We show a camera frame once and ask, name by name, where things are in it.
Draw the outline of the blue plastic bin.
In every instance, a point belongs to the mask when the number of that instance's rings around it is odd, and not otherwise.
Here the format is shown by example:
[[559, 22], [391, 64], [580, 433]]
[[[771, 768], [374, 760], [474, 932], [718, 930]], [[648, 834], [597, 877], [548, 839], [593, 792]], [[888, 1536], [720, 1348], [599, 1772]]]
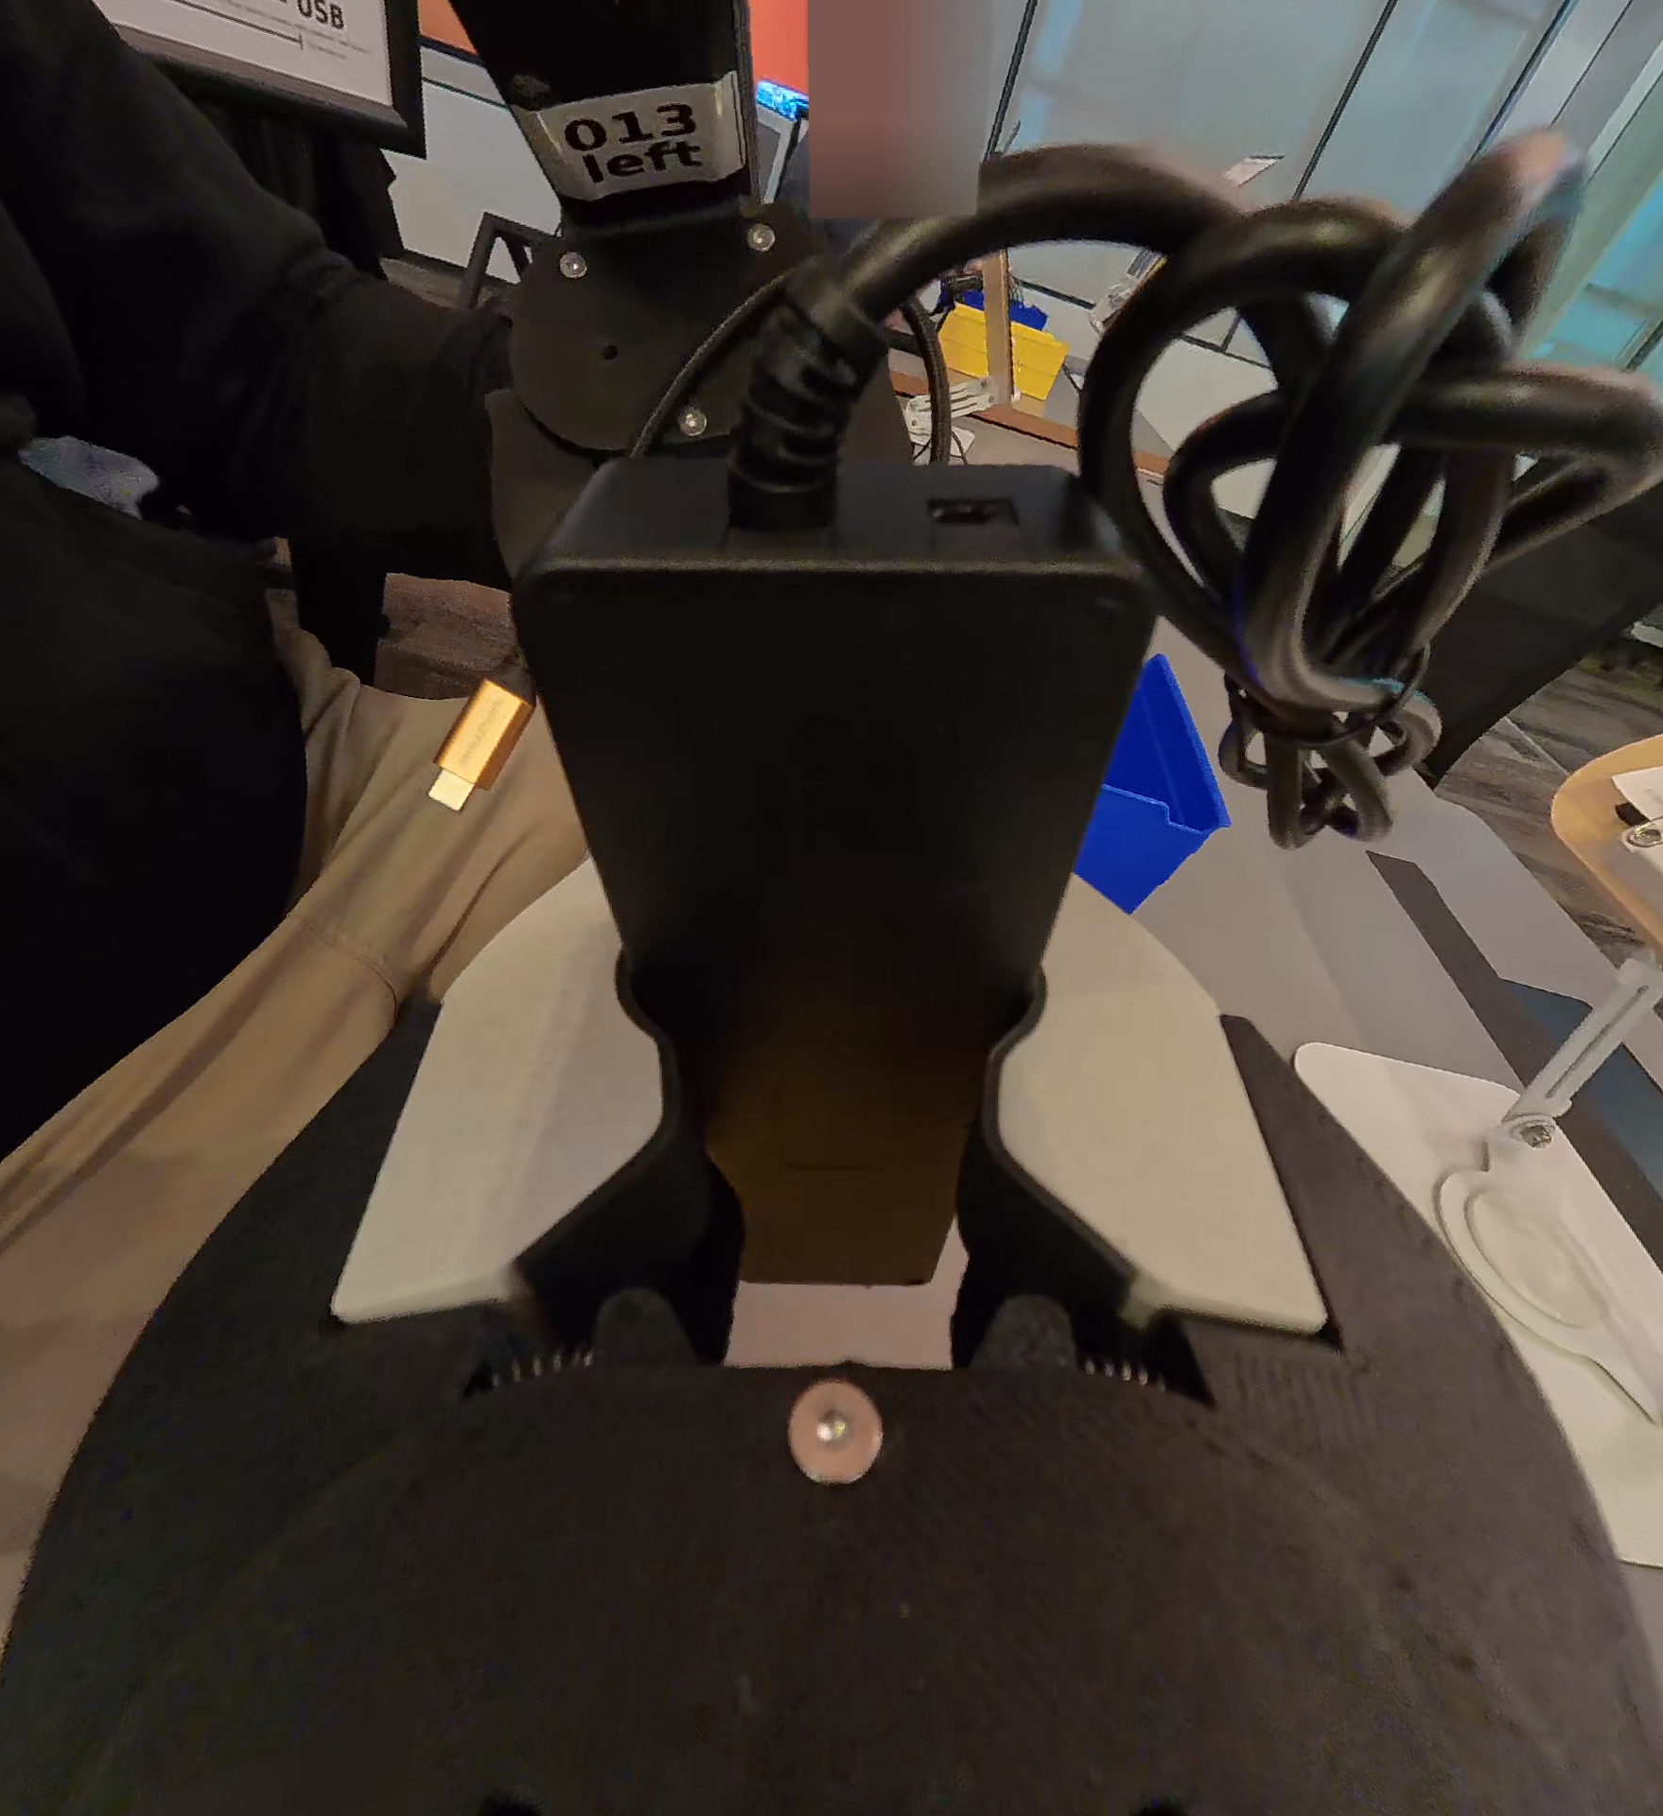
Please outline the blue plastic bin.
[[1153, 652], [1138, 671], [1072, 873], [1132, 913], [1229, 824], [1174, 669]]

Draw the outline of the black framed sign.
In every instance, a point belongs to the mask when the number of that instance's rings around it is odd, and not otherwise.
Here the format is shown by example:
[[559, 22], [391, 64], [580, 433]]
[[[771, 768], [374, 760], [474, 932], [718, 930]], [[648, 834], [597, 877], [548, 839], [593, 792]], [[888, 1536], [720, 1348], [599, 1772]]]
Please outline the black framed sign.
[[419, 157], [421, 35], [410, 1], [99, 1], [115, 32], [215, 100]]

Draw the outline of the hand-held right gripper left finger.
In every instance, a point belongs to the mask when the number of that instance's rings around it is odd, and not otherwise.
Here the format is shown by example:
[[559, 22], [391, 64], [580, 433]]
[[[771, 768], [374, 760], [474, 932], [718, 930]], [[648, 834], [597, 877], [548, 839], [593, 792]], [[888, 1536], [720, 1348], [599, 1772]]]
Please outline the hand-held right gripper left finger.
[[448, 987], [330, 1312], [370, 1324], [529, 1305], [561, 1348], [646, 1288], [703, 1360], [730, 1343], [741, 1216], [639, 1013], [589, 858]]

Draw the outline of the person's black top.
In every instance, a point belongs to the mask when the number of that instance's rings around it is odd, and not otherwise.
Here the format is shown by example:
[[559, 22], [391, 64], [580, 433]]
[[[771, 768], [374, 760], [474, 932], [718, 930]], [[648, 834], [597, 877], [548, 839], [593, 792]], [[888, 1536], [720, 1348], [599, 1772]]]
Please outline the person's black top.
[[0, 1161], [200, 1002], [298, 872], [247, 544], [330, 535], [327, 249], [92, 3], [0, 3]]

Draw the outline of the small yellow storage bin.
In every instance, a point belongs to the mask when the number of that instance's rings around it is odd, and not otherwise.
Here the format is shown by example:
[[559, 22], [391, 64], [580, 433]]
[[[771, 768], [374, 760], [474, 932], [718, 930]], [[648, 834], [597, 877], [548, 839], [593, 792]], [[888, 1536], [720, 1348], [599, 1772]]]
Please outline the small yellow storage bin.
[[1010, 397], [1038, 404], [1049, 399], [1070, 355], [1070, 348], [1045, 327], [1038, 310], [1023, 319], [1023, 314], [1011, 308], [1004, 329], [994, 329], [975, 300], [947, 308], [936, 340], [953, 376], [983, 384], [1004, 370]]

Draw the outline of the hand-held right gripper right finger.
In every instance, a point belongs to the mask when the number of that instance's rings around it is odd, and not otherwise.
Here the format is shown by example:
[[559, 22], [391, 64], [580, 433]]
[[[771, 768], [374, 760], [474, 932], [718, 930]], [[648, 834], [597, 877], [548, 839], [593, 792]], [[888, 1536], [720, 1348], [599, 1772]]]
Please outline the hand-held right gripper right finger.
[[1316, 1335], [1327, 1309], [1210, 995], [1112, 904], [1057, 909], [987, 1057], [955, 1184], [951, 1348], [1057, 1303], [1081, 1350], [1185, 1314]]

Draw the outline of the person's left forearm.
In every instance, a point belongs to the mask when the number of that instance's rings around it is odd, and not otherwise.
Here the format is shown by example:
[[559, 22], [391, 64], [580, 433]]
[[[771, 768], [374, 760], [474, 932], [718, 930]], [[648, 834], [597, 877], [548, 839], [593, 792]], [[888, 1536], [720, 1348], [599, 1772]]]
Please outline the person's left forearm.
[[209, 529], [502, 584], [484, 402], [502, 319], [362, 274], [287, 225], [207, 245], [166, 486]]

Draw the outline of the white stand base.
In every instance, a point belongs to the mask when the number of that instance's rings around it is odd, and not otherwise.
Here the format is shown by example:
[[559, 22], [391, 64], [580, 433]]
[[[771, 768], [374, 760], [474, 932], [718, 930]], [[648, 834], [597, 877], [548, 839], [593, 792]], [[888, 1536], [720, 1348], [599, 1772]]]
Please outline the white stand base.
[[1624, 961], [1520, 1091], [1325, 1042], [1291, 1061], [1494, 1309], [1615, 1554], [1649, 1570], [1663, 1570], [1663, 1269], [1562, 1116], [1660, 998], [1663, 964]]

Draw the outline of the black power adapter brick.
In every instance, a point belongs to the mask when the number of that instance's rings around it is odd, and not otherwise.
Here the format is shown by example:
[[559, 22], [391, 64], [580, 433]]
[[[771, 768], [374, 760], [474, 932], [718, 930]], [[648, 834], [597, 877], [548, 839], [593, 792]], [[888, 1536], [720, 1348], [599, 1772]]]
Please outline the black power adapter brick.
[[843, 465], [775, 531], [624, 459], [514, 622], [743, 1275], [926, 1282], [1151, 639], [1115, 527], [1053, 465]]

